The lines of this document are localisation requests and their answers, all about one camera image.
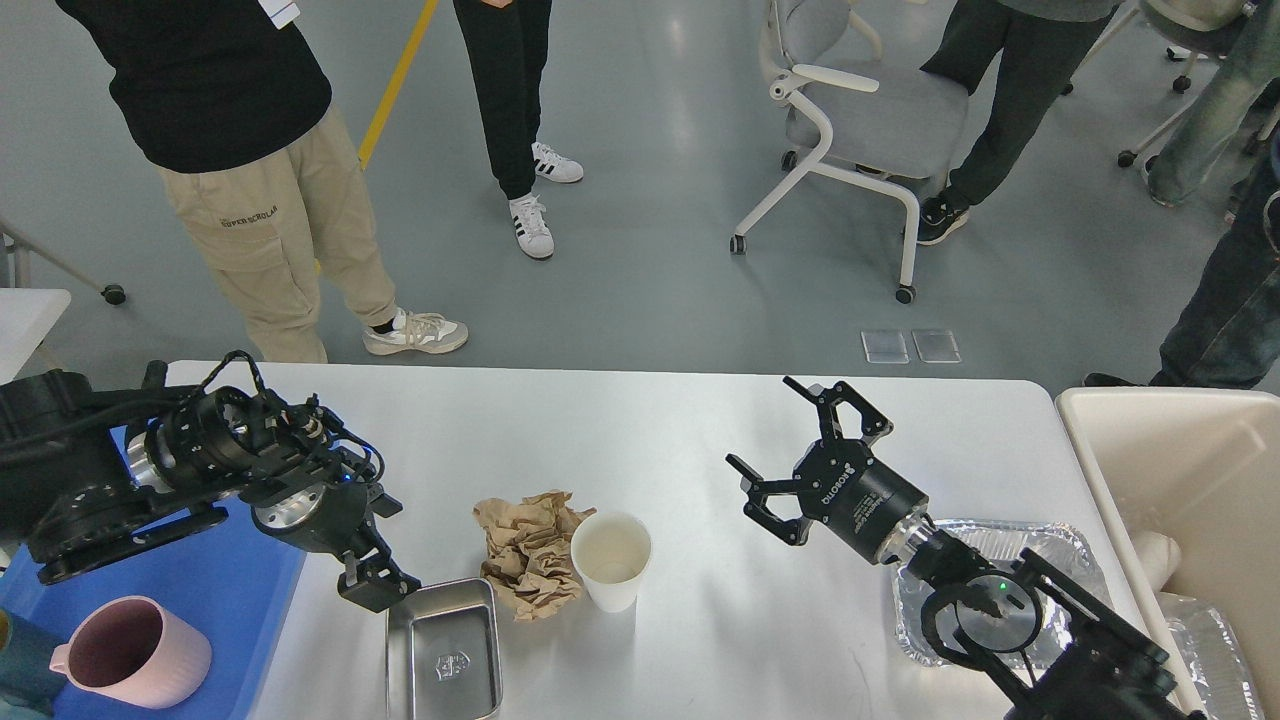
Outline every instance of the blue tray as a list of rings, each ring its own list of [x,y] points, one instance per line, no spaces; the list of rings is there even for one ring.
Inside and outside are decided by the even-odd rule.
[[[209,676],[166,710],[143,710],[68,684],[58,720],[242,720],[266,673],[306,553],[255,527],[247,505],[224,503],[221,525],[55,585],[41,585],[26,547],[0,577],[0,606],[69,638],[90,612],[127,594],[154,597],[205,633]]]

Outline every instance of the aluminum foil tray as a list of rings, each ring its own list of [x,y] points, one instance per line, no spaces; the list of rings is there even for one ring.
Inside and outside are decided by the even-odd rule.
[[[1089,544],[1080,533],[1066,524],[1009,523],[1004,520],[940,520],[938,529],[969,543],[996,568],[1009,570],[1023,548],[1029,547],[1037,555],[1053,564],[1069,578],[1079,583],[1088,593],[1111,605],[1106,578],[1089,551]],[[897,614],[897,641],[902,651],[925,666],[950,665],[933,652],[920,629],[920,607],[928,600],[932,588],[909,575],[905,566],[899,566],[893,575],[893,610]],[[1044,607],[1044,623],[1036,642],[1027,648],[1027,659],[1032,667],[1043,670],[1057,660],[1071,634],[1066,629],[1070,616],[1056,602],[1041,593]],[[956,629],[956,619],[951,612],[938,615],[938,632],[946,638],[947,647],[960,650],[951,634]],[[1010,667],[1023,669],[1025,662],[1016,655],[1005,656]]]
[[[1157,593],[1178,653],[1211,720],[1263,720],[1240,644],[1222,614],[1207,602]]]
[[[387,611],[387,717],[480,720],[502,703],[493,587],[422,588]]]

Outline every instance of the crumpled brown paper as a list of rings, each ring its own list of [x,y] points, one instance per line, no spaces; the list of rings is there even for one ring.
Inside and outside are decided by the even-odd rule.
[[[550,618],[582,594],[568,542],[595,509],[577,512],[566,505],[571,497],[573,493],[552,491],[526,497],[520,505],[490,497],[471,510],[489,546],[480,577],[516,611],[517,621]]]

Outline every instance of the name badge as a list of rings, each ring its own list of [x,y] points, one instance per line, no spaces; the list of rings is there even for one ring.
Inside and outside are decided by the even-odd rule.
[[[297,3],[293,0],[257,0],[257,4],[262,6],[266,17],[271,18],[276,29],[292,23],[302,14],[302,10],[298,9]]]

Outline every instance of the plastic bin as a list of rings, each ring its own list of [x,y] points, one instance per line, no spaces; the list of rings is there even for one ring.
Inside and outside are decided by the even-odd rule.
[[[1073,388],[1057,398],[1147,629],[1174,656],[1184,708],[1199,707],[1129,533],[1178,541],[1167,592],[1219,607],[1263,711],[1280,717],[1280,398],[1201,388]]]

